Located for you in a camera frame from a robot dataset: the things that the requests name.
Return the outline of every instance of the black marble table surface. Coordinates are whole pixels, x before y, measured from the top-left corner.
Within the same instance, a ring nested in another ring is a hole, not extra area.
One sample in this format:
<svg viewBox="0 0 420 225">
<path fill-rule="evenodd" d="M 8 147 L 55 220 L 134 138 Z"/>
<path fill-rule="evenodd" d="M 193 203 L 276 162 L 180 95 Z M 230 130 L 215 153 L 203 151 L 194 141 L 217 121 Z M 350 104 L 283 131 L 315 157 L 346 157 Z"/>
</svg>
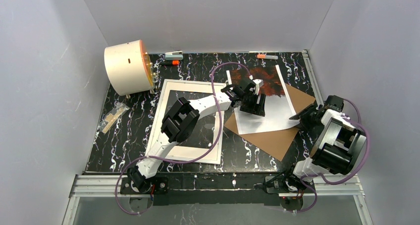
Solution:
<svg viewBox="0 0 420 225">
<path fill-rule="evenodd" d="M 222 54 L 185 54 L 178 67 L 159 66 L 164 55 L 150 55 L 154 69 L 158 72 L 156 94 L 141 92 L 131 95 L 130 99 L 119 96 L 112 86 L 109 87 L 101 119 L 118 102 L 125 103 L 130 109 L 117 123 L 103 134 L 97 130 L 85 173 L 117 173 L 133 159 L 144 155 L 152 123 L 155 116 L 160 87 L 165 79 L 210 81 L 210 71 L 224 62 L 239 62 L 249 68 L 280 66 L 286 82 L 307 94 L 314 96 L 309 75 L 301 53 L 272 53 L 278 60 L 257 59 L 257 53 L 222 53 Z M 237 69 L 238 65 L 228 65 L 215 74 L 214 81 L 227 82 L 226 70 Z M 226 121 L 233 110 L 224 114 Z M 312 139 L 308 134 L 299 132 L 282 161 L 268 155 L 258 147 L 247 142 L 227 128 L 223 129 L 222 158 L 220 165 L 192 163 L 174 165 L 163 163 L 161 172 L 276 172 L 288 168 L 292 163 L 309 156 Z"/>
</svg>

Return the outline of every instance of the gray wall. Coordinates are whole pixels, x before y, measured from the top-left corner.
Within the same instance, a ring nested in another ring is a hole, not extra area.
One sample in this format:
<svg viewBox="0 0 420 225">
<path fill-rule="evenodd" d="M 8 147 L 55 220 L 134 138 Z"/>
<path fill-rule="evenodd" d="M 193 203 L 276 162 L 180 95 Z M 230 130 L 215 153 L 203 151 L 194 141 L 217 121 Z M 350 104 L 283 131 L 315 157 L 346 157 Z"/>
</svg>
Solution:
<svg viewBox="0 0 420 225">
<path fill-rule="evenodd" d="M 335 0 L 310 56 L 323 96 L 354 100 L 371 133 L 374 223 L 419 224 L 420 1 Z"/>
<path fill-rule="evenodd" d="M 151 53 L 301 51 L 333 0 L 85 0 L 110 46 Z"/>
<path fill-rule="evenodd" d="M 0 0 L 1 224 L 61 224 L 107 88 L 83 0 Z"/>
</svg>

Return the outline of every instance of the white paper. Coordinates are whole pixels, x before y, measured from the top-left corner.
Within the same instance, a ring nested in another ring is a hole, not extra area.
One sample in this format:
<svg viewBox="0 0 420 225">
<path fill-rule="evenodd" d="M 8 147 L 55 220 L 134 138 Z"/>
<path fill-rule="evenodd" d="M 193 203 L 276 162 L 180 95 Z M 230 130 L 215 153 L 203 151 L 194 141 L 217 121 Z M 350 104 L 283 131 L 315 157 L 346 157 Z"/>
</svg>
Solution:
<svg viewBox="0 0 420 225">
<path fill-rule="evenodd" d="M 239 108 L 235 109 L 235 118 L 239 134 L 270 132 L 284 130 L 296 126 L 298 120 L 289 120 L 296 114 L 292 101 L 290 100 L 279 66 L 276 65 L 277 76 L 280 79 L 284 96 L 271 95 L 265 98 L 265 117 L 242 112 Z M 232 84 L 231 72 L 227 71 L 229 84 Z"/>
</svg>

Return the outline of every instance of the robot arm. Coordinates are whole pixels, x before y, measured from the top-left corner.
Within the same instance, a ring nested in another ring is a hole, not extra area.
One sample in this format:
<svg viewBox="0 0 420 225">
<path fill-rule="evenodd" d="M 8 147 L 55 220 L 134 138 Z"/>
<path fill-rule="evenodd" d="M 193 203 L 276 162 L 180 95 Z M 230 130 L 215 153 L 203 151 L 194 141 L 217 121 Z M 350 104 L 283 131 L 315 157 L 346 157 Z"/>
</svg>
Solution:
<svg viewBox="0 0 420 225">
<path fill-rule="evenodd" d="M 229 96 L 226 93 L 222 93 L 222 92 L 217 93 L 216 98 L 217 98 L 217 101 L 219 102 L 221 111 L 225 111 L 231 108 L 232 101 L 230 100 Z M 187 101 L 184 98 L 178 99 L 178 101 L 174 104 L 171 110 L 174 109 L 175 111 L 176 109 L 178 109 L 178 107 L 180 108 L 184 107 L 191 110 L 190 117 L 188 119 L 187 119 L 188 115 L 185 117 L 187 120 L 190 120 L 188 121 L 189 125 L 192 125 L 192 124 L 195 125 L 197 120 L 207 115 L 217 112 L 217 106 L 216 106 L 216 102 L 214 100 L 213 95 L 207 96 L 202 99 L 191 100 L 191 101 Z M 186 132 L 184 132 L 183 135 L 180 135 L 177 138 L 177 140 L 174 140 L 175 139 L 174 137 L 176 135 L 173 132 L 171 132 L 171 125 L 174 126 L 175 124 L 168 122 L 168 119 L 163 121 L 164 124 L 165 122 L 166 122 L 166 125 L 162 125 L 163 132 L 159 134 L 157 141 L 153 143 L 150 151 L 147 154 L 148 156 L 157 156 L 157 157 L 165 158 L 168 155 L 168 153 L 172 150 L 172 148 L 175 145 L 177 145 L 180 141 L 182 142 L 186 140 L 189 136 L 189 132 L 191 132 L 194 129 L 193 126 L 192 127 L 190 126 L 190 128 L 185 128 L 184 130 Z M 169 138 L 165 132 L 172 135 L 172 137 Z M 139 167 L 138 170 L 146 179 L 148 179 L 156 175 L 156 172 L 158 171 L 158 168 L 161 162 L 162 160 L 158 160 L 158 159 L 152 159 L 152 158 L 144 159 L 137 163 L 137 166 Z"/>
<path fill-rule="evenodd" d="M 191 101 L 179 98 L 164 116 L 161 133 L 146 156 L 165 158 L 175 145 L 187 140 L 199 119 L 218 112 L 215 98 L 221 111 L 240 106 L 241 111 L 265 116 L 265 94 L 259 94 L 262 85 L 259 79 L 243 79 L 239 85 L 226 86 L 216 96 Z M 159 159 L 145 158 L 127 174 L 142 191 L 148 188 L 147 179 L 156 175 L 161 163 Z"/>
<path fill-rule="evenodd" d="M 305 190 L 306 187 L 300 182 L 302 176 L 303 181 L 311 182 L 314 175 L 348 174 L 353 169 L 366 137 L 364 132 L 346 120 L 347 116 L 341 112 L 343 107 L 342 98 L 328 96 L 324 106 L 314 103 L 290 118 L 299 119 L 298 127 L 317 137 L 317 140 L 310 157 L 297 162 L 286 172 L 285 186 Z"/>
</svg>

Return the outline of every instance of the pen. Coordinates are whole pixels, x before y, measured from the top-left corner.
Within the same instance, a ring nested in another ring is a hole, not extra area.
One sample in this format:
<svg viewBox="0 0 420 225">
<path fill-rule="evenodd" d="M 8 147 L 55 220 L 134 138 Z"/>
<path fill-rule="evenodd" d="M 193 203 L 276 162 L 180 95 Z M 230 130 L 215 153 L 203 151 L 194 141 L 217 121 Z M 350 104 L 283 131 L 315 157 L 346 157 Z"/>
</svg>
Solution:
<svg viewBox="0 0 420 225">
<path fill-rule="evenodd" d="M 178 60 L 162 61 L 159 65 L 179 65 Z"/>
<path fill-rule="evenodd" d="M 257 55 L 257 58 L 258 59 L 277 60 L 278 59 L 278 56 L 258 54 Z"/>
</svg>

